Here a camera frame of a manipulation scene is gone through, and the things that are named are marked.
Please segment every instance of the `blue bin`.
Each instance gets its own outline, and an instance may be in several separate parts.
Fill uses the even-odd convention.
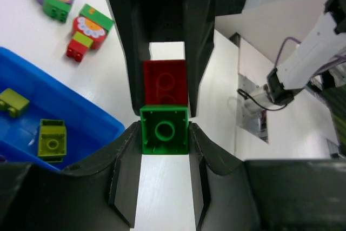
[[[61,170],[124,132],[124,125],[105,111],[61,84],[13,52],[0,47],[0,93],[11,88],[30,101],[19,118],[0,111],[0,155],[9,162],[34,162],[46,169]],[[37,155],[40,120],[64,120],[67,155],[49,164]]]

